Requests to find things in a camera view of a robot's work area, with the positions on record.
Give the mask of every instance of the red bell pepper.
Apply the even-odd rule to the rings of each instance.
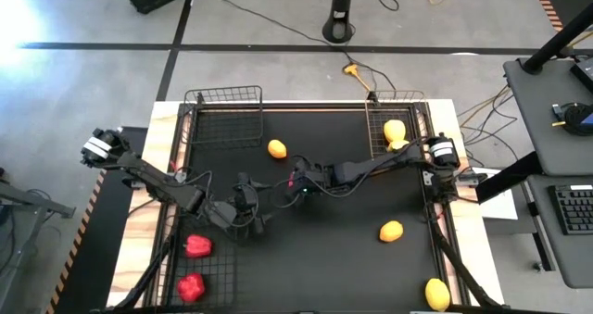
[[[177,292],[184,302],[194,302],[204,294],[204,280],[199,273],[191,273],[177,283]]]
[[[185,255],[189,258],[198,258],[210,255],[212,242],[200,235],[190,235],[185,243]]]

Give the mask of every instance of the wire basket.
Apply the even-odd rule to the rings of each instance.
[[[236,301],[236,243],[205,219],[177,212],[177,216],[168,222],[175,236],[170,255],[156,280],[155,304],[178,313],[231,308]],[[185,241],[191,234],[199,234],[212,241],[210,255],[202,258],[188,258],[185,255]],[[206,292],[199,301],[184,303],[177,292],[177,283],[191,273],[202,275]]]
[[[410,141],[429,133],[430,114],[422,91],[371,91],[365,101],[372,157],[387,152],[383,126],[391,119],[401,120],[406,126],[405,140]]]
[[[182,143],[198,149],[246,148],[261,145],[263,104],[259,86],[190,90],[180,116],[190,116]]]

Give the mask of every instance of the keyboard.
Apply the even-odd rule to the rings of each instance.
[[[562,232],[593,234],[593,185],[555,185],[548,189]]]

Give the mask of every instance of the concrete floor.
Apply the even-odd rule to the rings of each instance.
[[[234,0],[320,37],[328,0]],[[394,13],[376,0],[353,0],[351,44],[459,47],[539,47],[554,30],[537,0],[400,0]],[[147,126],[167,51],[10,50],[15,42],[170,44],[183,0],[143,16],[128,0],[0,0],[0,165],[13,184],[40,188],[56,201],[78,207],[72,220],[51,219],[26,268],[23,310],[45,309],[96,179],[79,164],[79,152],[95,127]],[[185,44],[310,44],[218,0],[195,0]],[[399,89],[427,98],[451,98],[461,111],[505,84],[508,56],[374,55],[354,58],[385,72]],[[363,90],[340,69],[341,54],[181,52],[167,100],[183,100],[191,88],[258,84],[266,99],[359,99]],[[379,88],[385,82],[377,78]],[[519,117],[510,101],[503,108]],[[477,125],[479,116],[470,122]],[[495,130],[505,121],[493,118]],[[500,133],[519,156],[532,150],[519,120]],[[473,145],[488,166],[513,161],[496,140]],[[588,313],[593,293],[571,290],[558,272],[536,274],[531,237],[492,237],[493,255],[506,302],[516,308]]]

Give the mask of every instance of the yellow lemon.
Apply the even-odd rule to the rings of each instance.
[[[396,241],[404,233],[404,227],[397,221],[391,220],[383,225],[379,232],[379,239],[384,242]]]
[[[403,140],[406,136],[406,125],[399,119],[390,119],[383,125],[383,134],[389,143]]]
[[[268,152],[270,152],[272,157],[283,158],[286,157],[286,146],[279,140],[270,140],[268,143]]]
[[[437,278],[428,281],[424,295],[426,295],[428,306],[436,311],[445,311],[451,300],[447,286]]]
[[[391,143],[389,143],[389,146],[387,147],[387,152],[391,152],[394,150],[398,150],[401,147],[409,144],[410,142],[408,142],[407,140],[400,140],[400,141],[393,141]]]

